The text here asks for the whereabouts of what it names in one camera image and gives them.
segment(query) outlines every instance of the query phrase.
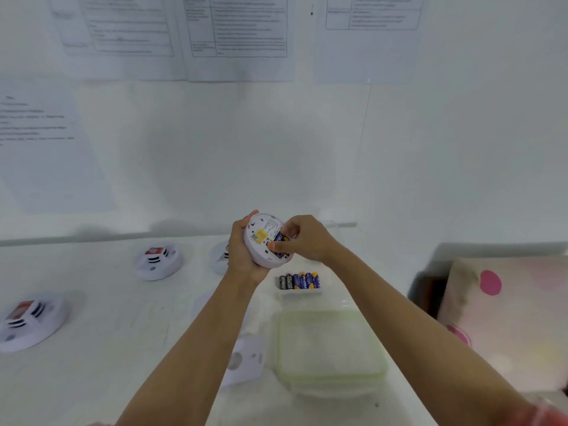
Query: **paper sheet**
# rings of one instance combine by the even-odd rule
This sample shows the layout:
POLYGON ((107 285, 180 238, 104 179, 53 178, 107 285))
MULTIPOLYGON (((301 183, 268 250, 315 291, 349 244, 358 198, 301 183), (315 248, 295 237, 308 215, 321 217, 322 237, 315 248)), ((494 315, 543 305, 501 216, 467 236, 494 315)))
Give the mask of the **paper sheet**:
POLYGON ((185 79, 170 0, 44 0, 67 73, 80 79, 185 79))
POLYGON ((316 83, 404 83, 428 0, 320 0, 316 83))
POLYGON ((0 178, 25 212, 116 208, 64 85, 0 79, 0 178))
POLYGON ((188 80, 294 80, 295 0, 174 0, 188 80))

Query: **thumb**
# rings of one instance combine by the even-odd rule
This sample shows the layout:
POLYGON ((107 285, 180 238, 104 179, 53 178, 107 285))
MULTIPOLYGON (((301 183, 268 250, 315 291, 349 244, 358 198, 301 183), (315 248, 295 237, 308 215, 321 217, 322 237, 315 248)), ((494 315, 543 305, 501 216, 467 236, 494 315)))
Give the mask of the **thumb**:
POLYGON ((295 243, 294 241, 269 242, 268 249, 275 253, 290 254, 296 252, 294 243, 295 243))

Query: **red sticker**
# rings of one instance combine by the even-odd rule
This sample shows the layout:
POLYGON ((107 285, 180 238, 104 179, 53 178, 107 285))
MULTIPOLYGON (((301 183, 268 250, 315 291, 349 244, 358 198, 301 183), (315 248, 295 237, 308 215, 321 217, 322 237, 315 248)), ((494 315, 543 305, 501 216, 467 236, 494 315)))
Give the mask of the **red sticker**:
POLYGON ((19 320, 24 313, 32 306, 33 301, 23 301, 8 315, 9 320, 19 320))
POLYGON ((164 249, 163 249, 162 247, 160 247, 160 248, 150 248, 148 251, 146 251, 145 255, 147 255, 147 254, 161 254, 163 250, 164 250, 164 249))

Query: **person's right hand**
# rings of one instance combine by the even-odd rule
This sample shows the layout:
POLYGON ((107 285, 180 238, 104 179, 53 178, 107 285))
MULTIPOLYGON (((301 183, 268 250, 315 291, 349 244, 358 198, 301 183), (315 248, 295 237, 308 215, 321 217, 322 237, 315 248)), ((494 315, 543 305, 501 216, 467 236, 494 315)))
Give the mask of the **person's right hand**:
POLYGON ((313 215, 296 215, 280 231, 290 241, 269 243, 268 248, 275 253, 297 253, 325 263, 340 246, 313 215))

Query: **pink dot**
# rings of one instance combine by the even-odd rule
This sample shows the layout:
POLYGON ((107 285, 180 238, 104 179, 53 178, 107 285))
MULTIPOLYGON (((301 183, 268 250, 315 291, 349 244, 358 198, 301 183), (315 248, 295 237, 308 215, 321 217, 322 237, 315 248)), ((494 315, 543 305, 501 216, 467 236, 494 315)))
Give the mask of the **pink dot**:
POLYGON ((501 283, 501 279, 495 272, 484 270, 483 272, 481 272, 479 279, 481 280, 479 287, 485 294, 496 296, 497 294, 501 293, 503 284, 501 283))
POLYGON ((460 330, 456 326, 453 326, 451 324, 446 324, 446 329, 448 329, 451 333, 456 335, 458 337, 458 339, 460 341, 462 341, 468 347, 472 346, 472 342, 470 341, 470 338, 465 334, 465 332, 463 330, 460 330))

